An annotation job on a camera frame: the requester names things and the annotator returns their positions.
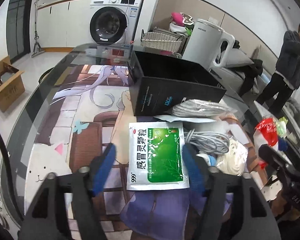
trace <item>dark jacket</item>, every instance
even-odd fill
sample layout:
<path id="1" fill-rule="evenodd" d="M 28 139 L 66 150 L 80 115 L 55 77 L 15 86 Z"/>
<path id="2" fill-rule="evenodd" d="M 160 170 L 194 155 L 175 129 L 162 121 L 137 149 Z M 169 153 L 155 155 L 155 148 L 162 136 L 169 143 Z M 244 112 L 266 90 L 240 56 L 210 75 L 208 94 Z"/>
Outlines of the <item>dark jacket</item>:
<path id="1" fill-rule="evenodd" d="M 284 34 L 275 68 L 295 89 L 300 87 L 300 36 L 297 32 L 286 31 Z"/>

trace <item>white cable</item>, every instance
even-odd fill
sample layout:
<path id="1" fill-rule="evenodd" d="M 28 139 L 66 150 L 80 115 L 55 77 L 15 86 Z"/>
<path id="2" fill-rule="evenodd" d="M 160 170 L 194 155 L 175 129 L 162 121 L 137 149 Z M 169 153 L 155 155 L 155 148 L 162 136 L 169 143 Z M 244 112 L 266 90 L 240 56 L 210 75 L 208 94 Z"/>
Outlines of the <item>white cable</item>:
<path id="1" fill-rule="evenodd" d="M 218 132 L 195 132 L 194 129 L 185 132 L 185 143 L 195 145 L 202 153 L 225 154 L 229 151 L 229 138 Z"/>
<path id="2" fill-rule="evenodd" d="M 127 20 L 128 20 L 127 25 L 129 24 L 129 17 L 127 15 L 127 11 L 128 11 L 129 5 L 130 5 L 130 0 L 128 0 L 128 6 L 127 6 L 126 12 L 125 12 L 125 15 L 127 16 Z"/>
<path id="3" fill-rule="evenodd" d="M 219 103 L 191 99 L 174 106 L 171 114 L 179 117 L 211 117 L 226 112 L 234 112 L 234 110 Z"/>

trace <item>clothing pile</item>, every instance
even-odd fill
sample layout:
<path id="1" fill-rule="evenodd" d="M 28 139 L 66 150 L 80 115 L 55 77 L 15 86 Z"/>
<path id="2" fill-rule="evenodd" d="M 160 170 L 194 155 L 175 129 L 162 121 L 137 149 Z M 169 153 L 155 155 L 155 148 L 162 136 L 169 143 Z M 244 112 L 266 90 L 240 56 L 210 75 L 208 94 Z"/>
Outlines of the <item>clothing pile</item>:
<path id="1" fill-rule="evenodd" d="M 170 31 L 185 37 L 191 36 L 194 28 L 193 18 L 184 13 L 171 13 Z"/>

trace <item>white cabinet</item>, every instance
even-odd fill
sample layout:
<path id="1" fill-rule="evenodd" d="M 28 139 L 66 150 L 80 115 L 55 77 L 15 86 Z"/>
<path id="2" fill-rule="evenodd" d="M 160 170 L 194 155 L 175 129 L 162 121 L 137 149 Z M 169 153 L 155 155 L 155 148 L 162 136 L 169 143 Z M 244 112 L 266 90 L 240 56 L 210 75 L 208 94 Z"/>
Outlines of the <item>white cabinet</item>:
<path id="1" fill-rule="evenodd" d="M 48 37 L 50 29 L 50 6 L 38 10 L 37 32 L 40 46 L 48 47 Z"/>
<path id="2" fill-rule="evenodd" d="M 96 10 L 90 8 L 91 0 L 70 1 L 68 11 L 67 47 L 76 47 L 87 42 L 95 42 L 90 35 L 90 19 Z"/>
<path id="3" fill-rule="evenodd" d="M 91 0 L 71 0 L 38 10 L 37 30 L 41 47 L 76 47 L 95 42 L 90 20 L 97 11 Z"/>
<path id="4" fill-rule="evenodd" d="M 66 47 L 66 25 L 69 2 L 38 10 L 37 31 L 41 47 Z"/>

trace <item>pink cloth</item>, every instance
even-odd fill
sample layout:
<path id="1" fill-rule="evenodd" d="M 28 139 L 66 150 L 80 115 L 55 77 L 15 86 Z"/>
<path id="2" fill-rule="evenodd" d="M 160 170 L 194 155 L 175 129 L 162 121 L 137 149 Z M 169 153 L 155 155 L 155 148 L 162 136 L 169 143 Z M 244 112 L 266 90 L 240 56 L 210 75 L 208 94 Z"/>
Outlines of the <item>pink cloth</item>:
<path id="1" fill-rule="evenodd" d="M 176 23 L 176 25 L 184 27 L 183 16 L 181 13 L 173 12 L 171 13 L 172 20 Z"/>

